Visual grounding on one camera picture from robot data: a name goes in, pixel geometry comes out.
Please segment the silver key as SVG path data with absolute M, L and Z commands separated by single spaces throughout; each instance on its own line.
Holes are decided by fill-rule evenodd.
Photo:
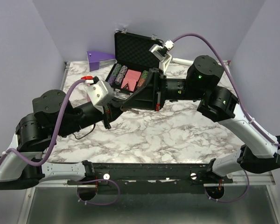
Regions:
M 132 108 L 127 108 L 127 111 L 135 113 L 135 114 L 139 114 L 139 111 L 132 109 Z

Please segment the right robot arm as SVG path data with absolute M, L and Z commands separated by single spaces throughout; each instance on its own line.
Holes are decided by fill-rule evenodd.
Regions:
M 227 88 L 218 86 L 224 67 L 208 55 L 198 56 L 185 79 L 162 78 L 154 74 L 155 110 L 166 100 L 199 101 L 197 111 L 234 133 L 244 145 L 220 159 L 212 159 L 206 179 L 215 183 L 229 173 L 244 170 L 262 174 L 280 168 L 280 136 L 273 136 L 244 112 L 239 99 Z

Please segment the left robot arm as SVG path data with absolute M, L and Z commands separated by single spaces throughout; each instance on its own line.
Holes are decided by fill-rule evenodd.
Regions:
M 26 163 L 16 156 L 8 162 L 7 158 L 0 157 L 0 169 L 4 174 L 11 175 L 7 180 L 0 180 L 0 190 L 21 190 L 36 186 L 44 181 L 43 165 L 33 166 L 32 162 L 39 163 L 38 153 L 50 152 L 50 145 L 55 145 L 53 133 L 59 125 L 58 136 L 67 137 L 83 128 L 94 125 L 100 121 L 115 121 L 121 114 L 123 100 L 113 98 L 107 104 L 106 115 L 96 109 L 91 102 L 72 107 L 70 101 L 64 102 L 66 94 L 60 90 L 50 90 L 32 101 L 34 112 L 23 117 L 15 131 L 18 145 L 15 148 L 20 155 L 29 160 Z

